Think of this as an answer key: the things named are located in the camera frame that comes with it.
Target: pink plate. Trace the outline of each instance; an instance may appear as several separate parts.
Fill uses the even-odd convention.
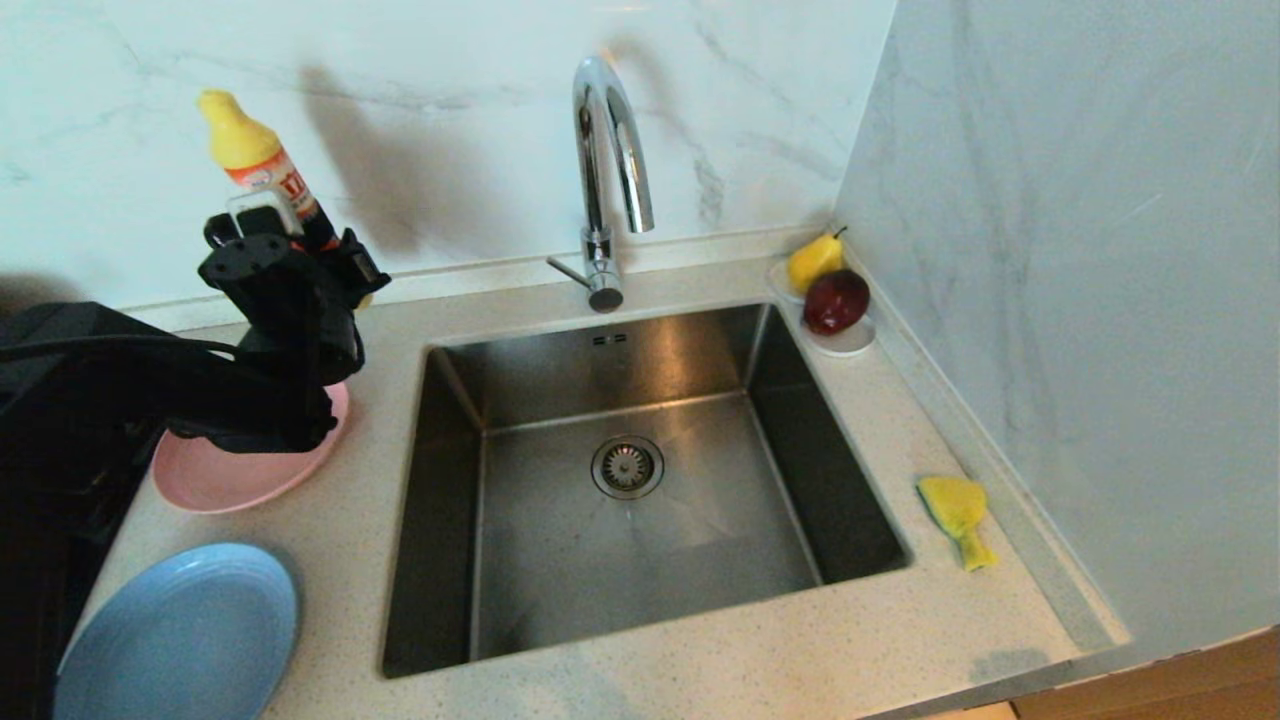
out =
[[[151,471],[156,489],[170,503],[191,512],[230,512],[271,500],[311,477],[333,452],[347,427],[347,384],[325,388],[338,427],[311,452],[238,455],[206,438],[183,439],[165,432]]]

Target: sink basin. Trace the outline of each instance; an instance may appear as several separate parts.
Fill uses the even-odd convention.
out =
[[[388,678],[906,565],[772,305],[435,347],[421,393]]]

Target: sponge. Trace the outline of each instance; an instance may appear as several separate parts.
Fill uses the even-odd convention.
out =
[[[982,486],[966,478],[931,477],[916,488],[933,519],[960,546],[965,570],[972,573],[1000,560],[978,537],[978,523],[987,516]]]

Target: countertop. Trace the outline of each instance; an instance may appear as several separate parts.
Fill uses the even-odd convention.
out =
[[[259,544],[294,574],[302,623],[265,717],[859,717],[1085,653],[1001,524],[982,534],[1000,565],[965,573],[915,492],[963,474],[879,343],[854,357],[805,350],[911,562],[870,578],[435,673],[381,676],[383,633],[425,348],[774,301],[773,260],[627,278],[609,316],[572,283],[378,306],[357,320],[367,365],[352,413],[311,479],[250,510],[191,515],[143,482],[90,597],[175,552]],[[243,327],[189,333],[238,340]]]

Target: blue plate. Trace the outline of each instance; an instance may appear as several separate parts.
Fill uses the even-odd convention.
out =
[[[63,659],[55,720],[251,720],[293,652],[298,600],[280,561],[206,544],[115,593]]]

